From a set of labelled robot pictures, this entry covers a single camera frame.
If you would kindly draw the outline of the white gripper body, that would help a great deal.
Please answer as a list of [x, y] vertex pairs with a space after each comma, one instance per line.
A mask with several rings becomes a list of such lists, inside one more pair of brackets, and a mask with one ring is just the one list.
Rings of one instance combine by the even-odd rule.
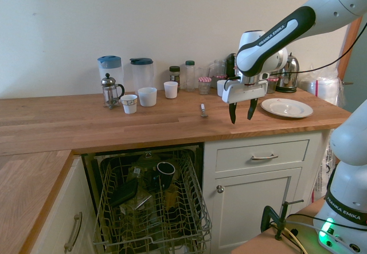
[[227, 104], [257, 99], [267, 93], [267, 80], [260, 80], [254, 85], [245, 85], [239, 79], [227, 79], [222, 92], [222, 101]]

